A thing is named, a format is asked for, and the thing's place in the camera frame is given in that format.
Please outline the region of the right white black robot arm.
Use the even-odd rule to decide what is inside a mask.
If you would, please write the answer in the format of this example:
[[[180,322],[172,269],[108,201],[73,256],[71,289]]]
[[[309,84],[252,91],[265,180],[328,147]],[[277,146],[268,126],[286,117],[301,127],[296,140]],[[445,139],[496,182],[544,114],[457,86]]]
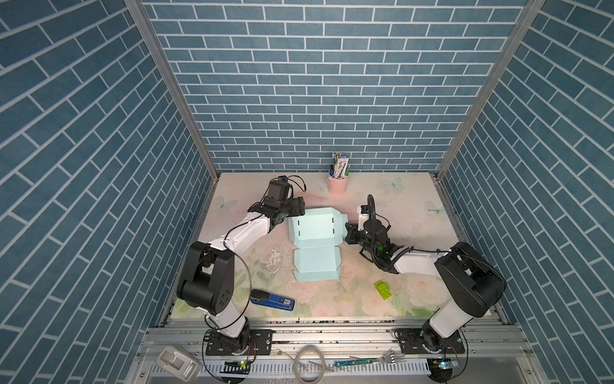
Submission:
[[[443,281],[450,299],[420,332],[424,350],[432,354],[442,352],[471,320],[483,317],[507,288],[501,273],[468,243],[458,242],[445,251],[397,245],[377,219],[347,223],[345,229],[345,242],[360,246],[360,255],[383,272],[429,275]]]

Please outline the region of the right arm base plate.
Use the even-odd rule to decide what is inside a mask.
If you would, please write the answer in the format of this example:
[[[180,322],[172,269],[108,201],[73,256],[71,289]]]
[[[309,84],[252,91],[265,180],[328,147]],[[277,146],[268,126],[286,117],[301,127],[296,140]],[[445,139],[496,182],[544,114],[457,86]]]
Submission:
[[[465,353],[465,342],[456,331],[452,336],[443,338],[430,329],[397,328],[392,331],[393,337],[405,355],[442,354],[444,352]]]

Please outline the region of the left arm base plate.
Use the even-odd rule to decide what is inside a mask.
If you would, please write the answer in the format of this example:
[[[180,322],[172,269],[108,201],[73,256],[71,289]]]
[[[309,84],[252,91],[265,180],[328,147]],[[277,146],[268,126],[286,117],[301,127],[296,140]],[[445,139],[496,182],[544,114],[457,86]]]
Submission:
[[[242,331],[237,338],[212,331],[205,338],[205,355],[245,355],[250,350],[251,355],[267,356],[272,344],[273,331],[269,329]]]

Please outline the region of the light blue paper box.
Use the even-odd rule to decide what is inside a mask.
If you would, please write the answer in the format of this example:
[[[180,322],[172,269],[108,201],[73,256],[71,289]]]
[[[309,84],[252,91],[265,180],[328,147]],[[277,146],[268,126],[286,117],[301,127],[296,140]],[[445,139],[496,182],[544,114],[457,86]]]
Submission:
[[[341,276],[341,252],[348,222],[346,214],[331,207],[314,208],[289,221],[294,251],[294,276],[299,282],[337,280]]]

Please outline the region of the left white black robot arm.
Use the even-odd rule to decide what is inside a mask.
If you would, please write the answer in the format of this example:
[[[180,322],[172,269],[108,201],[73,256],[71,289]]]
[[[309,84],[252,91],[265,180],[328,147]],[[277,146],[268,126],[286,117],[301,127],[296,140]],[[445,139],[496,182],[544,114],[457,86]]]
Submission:
[[[287,218],[305,214],[304,198],[271,200],[252,206],[236,226],[209,243],[196,241],[186,254],[177,284],[177,297],[206,312],[211,336],[227,354],[243,352],[250,344],[249,320],[232,303],[235,259]]]

